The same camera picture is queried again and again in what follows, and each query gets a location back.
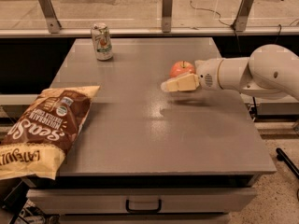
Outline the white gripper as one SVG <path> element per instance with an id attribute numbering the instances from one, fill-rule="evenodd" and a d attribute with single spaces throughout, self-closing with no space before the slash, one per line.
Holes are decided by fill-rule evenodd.
<path id="1" fill-rule="evenodd" d="M 197 60 L 195 62 L 197 75 L 184 73 L 170 78 L 162 83 L 161 89 L 164 92 L 195 91 L 201 85 L 204 90 L 220 90 L 219 68 L 221 62 L 222 59 Z"/>

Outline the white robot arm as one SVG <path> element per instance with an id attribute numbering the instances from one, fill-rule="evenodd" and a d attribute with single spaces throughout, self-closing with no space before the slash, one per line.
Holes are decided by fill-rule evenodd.
<path id="1" fill-rule="evenodd" d="M 264 45 L 249 57 L 195 62 L 195 72 L 183 72 L 161 85 L 164 92 L 233 90 L 251 97 L 299 100 L 299 57 L 279 45 Z"/>

